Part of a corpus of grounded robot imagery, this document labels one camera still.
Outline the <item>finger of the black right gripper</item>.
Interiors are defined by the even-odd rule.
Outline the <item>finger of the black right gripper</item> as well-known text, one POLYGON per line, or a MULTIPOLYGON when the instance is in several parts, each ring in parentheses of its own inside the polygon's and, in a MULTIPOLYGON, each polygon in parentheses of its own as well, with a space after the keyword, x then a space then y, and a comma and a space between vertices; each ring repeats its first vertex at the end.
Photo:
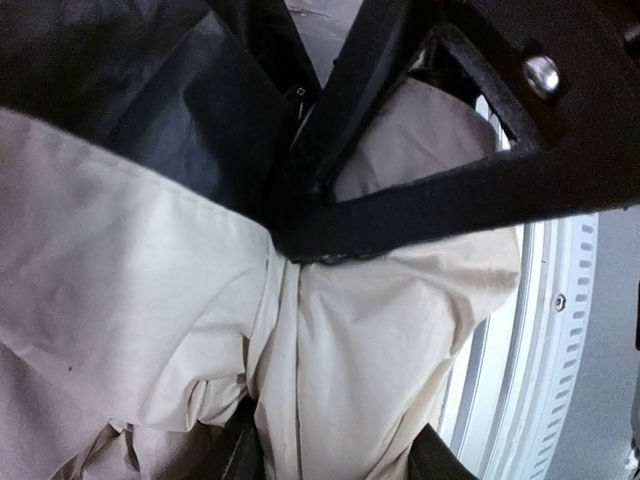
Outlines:
POLYGON ((635 1, 366 1, 272 187, 272 235, 303 262, 636 205, 635 1), (509 150, 358 199, 329 185, 419 54, 448 54, 509 150))

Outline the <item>beige folding umbrella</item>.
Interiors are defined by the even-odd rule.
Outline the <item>beige folding umbrella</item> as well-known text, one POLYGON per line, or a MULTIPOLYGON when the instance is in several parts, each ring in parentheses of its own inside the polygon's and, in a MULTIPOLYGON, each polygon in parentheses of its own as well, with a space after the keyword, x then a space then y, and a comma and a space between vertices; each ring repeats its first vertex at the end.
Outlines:
POLYGON ((300 266, 276 158, 356 1, 1 5, 1 475, 405 479, 512 227, 300 266))

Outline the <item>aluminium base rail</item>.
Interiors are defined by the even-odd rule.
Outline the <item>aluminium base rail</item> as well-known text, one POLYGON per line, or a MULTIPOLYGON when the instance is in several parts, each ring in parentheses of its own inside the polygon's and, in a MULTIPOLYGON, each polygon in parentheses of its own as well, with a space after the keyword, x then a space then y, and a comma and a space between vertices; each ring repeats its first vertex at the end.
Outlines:
POLYGON ((438 432, 479 479, 543 479, 569 412, 591 311, 598 217, 516 228, 521 280, 451 370, 438 432))

